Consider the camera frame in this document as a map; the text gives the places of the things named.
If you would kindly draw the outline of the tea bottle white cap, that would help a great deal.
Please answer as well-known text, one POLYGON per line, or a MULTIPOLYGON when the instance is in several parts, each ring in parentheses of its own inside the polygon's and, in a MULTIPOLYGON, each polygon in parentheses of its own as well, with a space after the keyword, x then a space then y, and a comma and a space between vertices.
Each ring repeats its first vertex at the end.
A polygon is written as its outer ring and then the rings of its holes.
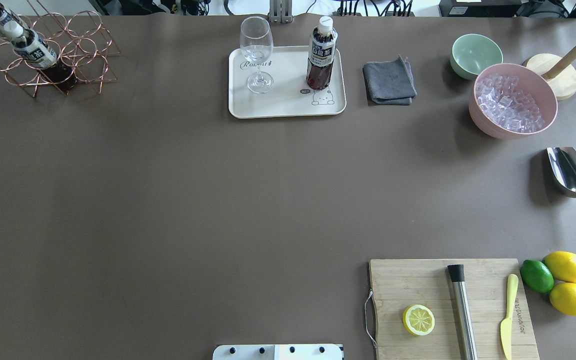
POLYGON ((314 91, 329 86, 338 32, 331 16, 322 16, 310 35, 306 84, 314 91))

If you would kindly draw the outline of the copper wire bottle basket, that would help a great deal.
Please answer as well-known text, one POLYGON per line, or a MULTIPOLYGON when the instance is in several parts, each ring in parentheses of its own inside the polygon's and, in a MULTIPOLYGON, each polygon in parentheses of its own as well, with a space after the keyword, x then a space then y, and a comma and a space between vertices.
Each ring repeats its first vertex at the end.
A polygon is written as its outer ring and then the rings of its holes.
POLYGON ((44 87, 66 96, 76 85, 84 85, 100 94, 106 84, 118 82, 110 60, 122 51, 103 23, 102 14, 91 9, 62 14, 48 9, 41 0, 27 3, 35 16, 23 14, 20 19, 54 50, 55 61, 39 68, 17 54, 10 41, 0 35, 0 75, 7 84, 36 98, 44 87))

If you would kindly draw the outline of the cream serving tray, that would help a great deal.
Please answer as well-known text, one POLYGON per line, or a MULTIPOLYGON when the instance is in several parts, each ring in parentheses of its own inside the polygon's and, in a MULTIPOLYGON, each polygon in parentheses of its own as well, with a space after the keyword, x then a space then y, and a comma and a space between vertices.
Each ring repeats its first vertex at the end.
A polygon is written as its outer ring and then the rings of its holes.
POLYGON ((238 119, 270 117, 335 116, 346 108, 346 90, 341 53, 334 53, 331 80, 325 89, 311 89, 306 83, 308 47, 275 47, 270 60, 262 64, 274 84, 270 92, 256 94, 247 79, 256 67, 242 51, 233 50, 228 58, 228 110, 238 119))

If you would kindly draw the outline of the dark grey folded cloth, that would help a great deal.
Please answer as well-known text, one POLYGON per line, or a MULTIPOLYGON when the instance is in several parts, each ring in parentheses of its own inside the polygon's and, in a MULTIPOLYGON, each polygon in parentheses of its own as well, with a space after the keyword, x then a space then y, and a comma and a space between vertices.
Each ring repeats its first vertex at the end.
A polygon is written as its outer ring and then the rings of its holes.
POLYGON ((377 105, 409 106, 418 94, 407 57, 392 61, 371 61, 363 65, 366 91, 377 105))

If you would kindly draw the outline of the clear wine glass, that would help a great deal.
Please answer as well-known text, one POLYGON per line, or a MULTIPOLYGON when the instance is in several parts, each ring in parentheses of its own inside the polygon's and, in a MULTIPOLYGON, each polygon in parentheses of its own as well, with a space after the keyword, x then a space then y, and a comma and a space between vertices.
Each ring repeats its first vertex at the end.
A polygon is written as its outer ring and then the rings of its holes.
POLYGON ((274 78, 261 70, 274 52, 274 37, 270 23, 261 16, 249 16, 240 24, 239 48, 243 57, 256 68, 247 78, 247 88, 256 94, 268 93, 274 86, 274 78))

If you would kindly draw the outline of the wooden cutting board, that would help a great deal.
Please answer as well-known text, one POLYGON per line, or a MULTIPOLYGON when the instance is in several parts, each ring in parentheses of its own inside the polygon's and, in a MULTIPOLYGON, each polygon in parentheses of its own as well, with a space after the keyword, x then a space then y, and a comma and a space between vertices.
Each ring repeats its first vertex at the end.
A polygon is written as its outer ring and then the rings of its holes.
POLYGON ((374 305, 375 357, 378 360, 463 360, 458 320, 448 265, 462 264, 475 349, 480 360, 503 360, 499 325, 506 316, 510 274, 519 275, 516 259, 371 259, 370 289, 374 305), (410 333, 403 313, 424 305, 435 317, 425 336, 410 333))

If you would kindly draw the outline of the half lemon slice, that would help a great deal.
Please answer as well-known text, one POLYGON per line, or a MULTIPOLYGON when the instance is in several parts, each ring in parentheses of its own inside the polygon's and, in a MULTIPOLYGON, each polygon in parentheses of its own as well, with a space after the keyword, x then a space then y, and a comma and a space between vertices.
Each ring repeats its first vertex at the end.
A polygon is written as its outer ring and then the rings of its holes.
POLYGON ((433 332, 435 316, 429 307, 422 304, 412 304, 404 310, 402 324, 410 334, 423 337, 433 332))

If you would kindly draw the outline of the steel muddler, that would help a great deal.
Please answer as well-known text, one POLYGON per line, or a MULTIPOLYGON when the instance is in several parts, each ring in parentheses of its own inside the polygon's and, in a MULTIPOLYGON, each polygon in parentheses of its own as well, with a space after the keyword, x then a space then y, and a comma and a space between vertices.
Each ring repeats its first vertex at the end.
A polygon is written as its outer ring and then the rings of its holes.
POLYGON ((455 308, 457 310, 458 330, 461 335, 462 355, 464 360, 478 360, 479 354, 474 337, 467 296, 466 276, 463 264, 450 264, 446 267, 452 285, 455 308))

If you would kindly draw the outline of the green bowl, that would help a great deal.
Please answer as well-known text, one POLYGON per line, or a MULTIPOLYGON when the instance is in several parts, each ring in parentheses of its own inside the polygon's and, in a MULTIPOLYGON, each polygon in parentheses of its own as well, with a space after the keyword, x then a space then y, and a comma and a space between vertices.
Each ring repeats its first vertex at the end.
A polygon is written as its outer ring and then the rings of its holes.
POLYGON ((503 62, 501 48, 482 34, 461 35, 451 47, 451 68, 462 79, 475 80, 486 68, 503 62))

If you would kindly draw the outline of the pink bowl with ice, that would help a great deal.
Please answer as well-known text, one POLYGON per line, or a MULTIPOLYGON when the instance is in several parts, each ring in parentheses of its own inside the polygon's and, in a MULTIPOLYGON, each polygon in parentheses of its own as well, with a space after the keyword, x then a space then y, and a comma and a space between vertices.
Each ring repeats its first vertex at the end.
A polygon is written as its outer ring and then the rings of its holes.
POLYGON ((534 71, 512 63, 485 68, 468 103, 473 123, 496 139, 525 138, 546 130, 558 113, 553 89, 534 71))

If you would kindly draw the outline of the yellow plastic knife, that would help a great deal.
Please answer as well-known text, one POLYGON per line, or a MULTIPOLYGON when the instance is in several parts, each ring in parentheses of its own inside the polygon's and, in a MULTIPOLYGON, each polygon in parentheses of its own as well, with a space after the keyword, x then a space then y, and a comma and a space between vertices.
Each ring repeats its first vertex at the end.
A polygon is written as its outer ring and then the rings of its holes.
POLYGON ((505 313, 502 321, 499 323, 500 343, 502 346, 503 356, 506 360, 512 360, 513 314, 518 287, 518 276, 514 273, 510 273, 506 280, 505 313))

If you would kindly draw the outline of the green lime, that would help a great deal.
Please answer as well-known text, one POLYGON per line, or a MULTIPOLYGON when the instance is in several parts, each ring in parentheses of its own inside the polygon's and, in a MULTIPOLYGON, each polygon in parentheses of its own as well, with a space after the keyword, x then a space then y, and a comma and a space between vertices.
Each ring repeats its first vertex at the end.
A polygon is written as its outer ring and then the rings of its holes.
POLYGON ((519 267, 525 285, 540 294, 548 294, 554 287, 554 277, 550 269, 540 260, 526 259, 519 267))

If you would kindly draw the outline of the wooden glass tree stand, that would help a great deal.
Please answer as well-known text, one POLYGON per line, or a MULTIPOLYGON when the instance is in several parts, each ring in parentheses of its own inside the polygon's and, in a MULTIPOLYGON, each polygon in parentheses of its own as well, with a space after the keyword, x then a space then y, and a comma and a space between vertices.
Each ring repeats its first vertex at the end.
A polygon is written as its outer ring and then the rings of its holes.
POLYGON ((576 93, 576 45, 563 57, 555 54, 536 54, 524 66, 546 80, 558 101, 567 100, 576 93))

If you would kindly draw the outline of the yellow lemon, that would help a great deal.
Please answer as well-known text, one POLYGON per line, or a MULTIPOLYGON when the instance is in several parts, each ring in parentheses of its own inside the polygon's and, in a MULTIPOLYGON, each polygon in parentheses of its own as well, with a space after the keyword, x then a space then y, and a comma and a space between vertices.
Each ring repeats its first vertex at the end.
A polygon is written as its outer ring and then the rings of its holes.
POLYGON ((559 281, 576 283, 576 253, 553 251, 542 258, 553 278, 559 281))
POLYGON ((551 305, 559 312, 576 316, 576 283, 561 282, 549 294, 551 305))

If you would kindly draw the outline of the aluminium frame post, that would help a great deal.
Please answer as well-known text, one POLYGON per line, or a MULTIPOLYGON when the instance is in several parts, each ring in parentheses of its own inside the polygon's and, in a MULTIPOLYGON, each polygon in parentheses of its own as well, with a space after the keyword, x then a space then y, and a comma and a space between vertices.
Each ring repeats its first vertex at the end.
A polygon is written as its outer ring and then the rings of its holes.
POLYGON ((293 22, 292 0, 270 0, 268 19, 270 24, 290 24, 293 22))

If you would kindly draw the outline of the white pillar mount base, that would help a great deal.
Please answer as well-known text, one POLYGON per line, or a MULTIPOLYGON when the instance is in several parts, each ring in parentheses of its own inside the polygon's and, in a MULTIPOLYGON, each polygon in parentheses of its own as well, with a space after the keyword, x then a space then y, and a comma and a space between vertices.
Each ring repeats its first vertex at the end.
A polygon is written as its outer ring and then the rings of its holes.
POLYGON ((341 344, 224 344, 217 346, 213 360, 343 360, 341 344))

